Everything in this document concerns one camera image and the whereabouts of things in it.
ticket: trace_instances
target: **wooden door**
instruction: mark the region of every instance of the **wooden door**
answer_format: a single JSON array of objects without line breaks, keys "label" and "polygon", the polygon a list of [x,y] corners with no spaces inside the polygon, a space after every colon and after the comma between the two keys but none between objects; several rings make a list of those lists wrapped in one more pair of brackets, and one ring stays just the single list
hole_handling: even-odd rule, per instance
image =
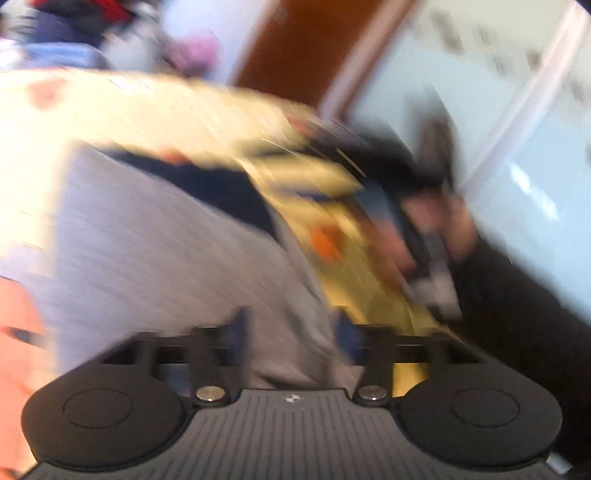
[{"label": "wooden door", "polygon": [[383,0],[281,0],[236,85],[317,106]]}]

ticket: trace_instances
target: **light blue wall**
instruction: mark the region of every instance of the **light blue wall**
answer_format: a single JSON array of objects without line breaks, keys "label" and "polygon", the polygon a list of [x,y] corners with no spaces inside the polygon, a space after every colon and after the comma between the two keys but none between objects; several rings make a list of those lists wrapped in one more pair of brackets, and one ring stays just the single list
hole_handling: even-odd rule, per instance
[{"label": "light blue wall", "polygon": [[[466,26],[484,4],[492,12],[508,10],[497,2],[475,0],[468,12],[459,0],[431,0],[429,8],[451,13],[462,40]],[[418,31],[403,31],[376,68],[353,109],[353,119],[382,121],[412,143],[410,100],[435,90],[453,118],[460,150],[460,181],[476,165],[478,146],[514,102],[531,72],[519,69],[519,52],[543,51],[566,6],[545,0],[540,9],[517,28],[517,21],[502,25],[500,17],[480,15],[478,24],[494,25],[497,35],[512,35],[496,50],[517,65],[500,76],[482,50],[481,58],[470,45],[458,55],[433,40],[424,29],[426,11],[419,13]],[[585,41],[564,90],[549,116],[512,161],[484,185],[470,208],[482,229],[503,244],[511,257],[550,286],[571,308],[591,317],[591,34]],[[583,100],[575,100],[571,86],[578,82]]]},{"label": "light blue wall", "polygon": [[520,85],[490,69],[440,48],[419,43],[404,33],[389,48],[358,97],[356,122],[386,122],[411,147],[414,128],[408,121],[413,101],[435,91],[459,134],[460,180],[476,168],[478,145],[494,127]]}]

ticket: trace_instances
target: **black sleeve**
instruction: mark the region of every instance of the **black sleeve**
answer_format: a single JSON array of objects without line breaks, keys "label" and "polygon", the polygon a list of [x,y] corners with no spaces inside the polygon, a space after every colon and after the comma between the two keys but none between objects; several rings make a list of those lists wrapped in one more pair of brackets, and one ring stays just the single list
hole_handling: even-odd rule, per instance
[{"label": "black sleeve", "polygon": [[591,325],[482,239],[452,276],[464,318],[454,331],[552,392],[561,453],[591,458]]}]

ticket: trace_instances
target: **person's hand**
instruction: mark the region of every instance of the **person's hand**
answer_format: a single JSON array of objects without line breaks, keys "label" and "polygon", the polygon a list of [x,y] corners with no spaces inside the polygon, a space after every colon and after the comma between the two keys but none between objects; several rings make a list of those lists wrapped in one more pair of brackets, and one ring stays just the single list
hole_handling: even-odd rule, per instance
[{"label": "person's hand", "polygon": [[[441,235],[453,262],[461,262],[472,253],[478,233],[472,215],[460,197],[428,192],[403,201],[402,208],[419,232]],[[403,276],[416,267],[406,243],[386,220],[358,220],[368,243],[368,257],[375,274],[386,286],[398,288]]]}]

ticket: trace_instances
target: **blue cloth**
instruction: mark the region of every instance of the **blue cloth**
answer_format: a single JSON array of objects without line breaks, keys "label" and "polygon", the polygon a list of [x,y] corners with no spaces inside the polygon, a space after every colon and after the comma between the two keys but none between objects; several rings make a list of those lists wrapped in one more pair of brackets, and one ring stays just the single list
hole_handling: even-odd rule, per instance
[{"label": "blue cloth", "polygon": [[37,12],[33,43],[86,43],[98,47],[102,41],[102,35],[87,35],[75,30],[68,23],[67,18],[47,12]]},{"label": "blue cloth", "polygon": [[126,150],[109,150],[105,153],[114,160],[169,181],[195,199],[279,241],[267,203],[246,173],[225,168],[206,170],[193,164],[174,166]]},{"label": "blue cloth", "polygon": [[25,45],[27,60],[23,68],[79,67],[107,68],[102,53],[94,47],[78,43],[31,43]]}]

